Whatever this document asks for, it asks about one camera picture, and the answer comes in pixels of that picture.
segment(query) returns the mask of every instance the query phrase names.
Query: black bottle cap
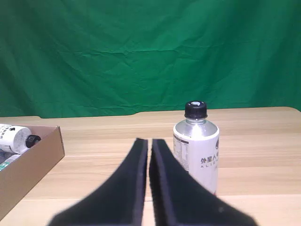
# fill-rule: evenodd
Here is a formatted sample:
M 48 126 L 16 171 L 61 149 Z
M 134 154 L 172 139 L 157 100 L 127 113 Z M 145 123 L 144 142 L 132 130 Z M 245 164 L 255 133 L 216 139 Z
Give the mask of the black bottle cap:
M 26 147 L 31 148 L 36 143 L 38 143 L 40 140 L 41 140 L 41 138 L 37 135 L 29 135 L 25 142 Z
M 204 101 L 189 101 L 185 105 L 185 115 L 189 119 L 204 119 L 207 117 L 207 104 Z

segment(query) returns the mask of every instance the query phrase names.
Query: green backdrop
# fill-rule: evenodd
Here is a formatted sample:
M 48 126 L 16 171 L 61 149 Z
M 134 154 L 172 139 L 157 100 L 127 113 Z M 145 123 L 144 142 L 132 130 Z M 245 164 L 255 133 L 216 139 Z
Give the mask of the green backdrop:
M 0 116 L 301 110 L 300 0 L 0 0 Z

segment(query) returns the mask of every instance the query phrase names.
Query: black foam pad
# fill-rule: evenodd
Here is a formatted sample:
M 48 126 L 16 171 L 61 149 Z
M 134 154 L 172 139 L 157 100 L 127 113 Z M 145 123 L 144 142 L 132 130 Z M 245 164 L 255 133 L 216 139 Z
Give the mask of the black foam pad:
M 147 140 L 136 139 L 111 177 L 88 197 L 57 214 L 49 226 L 140 226 L 146 162 Z
M 164 140 L 154 139 L 150 187 L 157 226 L 256 226 L 203 188 L 174 158 Z

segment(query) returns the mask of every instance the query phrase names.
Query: wooden table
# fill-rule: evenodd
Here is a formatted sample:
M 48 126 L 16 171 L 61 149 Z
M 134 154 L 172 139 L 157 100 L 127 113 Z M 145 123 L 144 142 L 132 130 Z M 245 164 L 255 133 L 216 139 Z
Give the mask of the wooden table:
M 210 110 L 220 127 L 218 196 L 262 226 L 301 225 L 301 113 L 293 108 Z M 1 123 L 60 125 L 66 156 L 13 208 L 0 226 L 41 226 L 101 185 L 136 137 L 164 138 L 183 111 L 130 116 L 41 119 L 1 118 Z M 143 225 L 154 225 L 147 186 Z

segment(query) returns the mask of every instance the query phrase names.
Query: brown cardboard box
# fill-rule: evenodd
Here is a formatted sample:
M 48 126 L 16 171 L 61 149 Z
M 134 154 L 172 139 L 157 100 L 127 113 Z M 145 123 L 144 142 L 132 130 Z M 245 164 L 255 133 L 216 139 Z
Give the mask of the brown cardboard box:
M 20 126 L 41 141 L 0 171 L 0 220 L 65 156 L 60 127 Z

